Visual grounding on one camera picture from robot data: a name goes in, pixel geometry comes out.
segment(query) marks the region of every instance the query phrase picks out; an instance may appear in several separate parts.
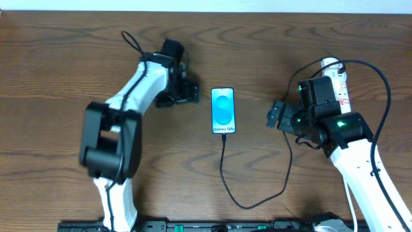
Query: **wood grain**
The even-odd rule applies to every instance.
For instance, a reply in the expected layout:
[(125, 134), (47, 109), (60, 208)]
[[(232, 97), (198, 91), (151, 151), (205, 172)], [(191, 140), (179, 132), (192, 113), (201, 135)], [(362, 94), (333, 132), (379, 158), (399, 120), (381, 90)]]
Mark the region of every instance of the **wood grain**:
[[(238, 209), (218, 172), (221, 138), (211, 133), (210, 89), (232, 86), (238, 132), (228, 136), (227, 184), (246, 206), (278, 192), (289, 154), (282, 134), (265, 127), (267, 111), (294, 71), (330, 54), (371, 62), (387, 75), (393, 103), (379, 151), (412, 209), (408, 15), (4, 12), (1, 231), (55, 231), (61, 220), (103, 216), (98, 192), (77, 157), (86, 105), (114, 95), (136, 71), (138, 54), (123, 42), (121, 30), (147, 51), (159, 50), (164, 38), (181, 41), (201, 85), (201, 103), (150, 107), (145, 114), (144, 153), (133, 181), (141, 215), (271, 220), (333, 211), (350, 219), (339, 172), (321, 152), (295, 144), (285, 194), (251, 211)], [(353, 109), (376, 130), (384, 85), (368, 68), (349, 64), (347, 71)], [(295, 91), (290, 100), (298, 101)], [(357, 206), (356, 211), (362, 218)]]

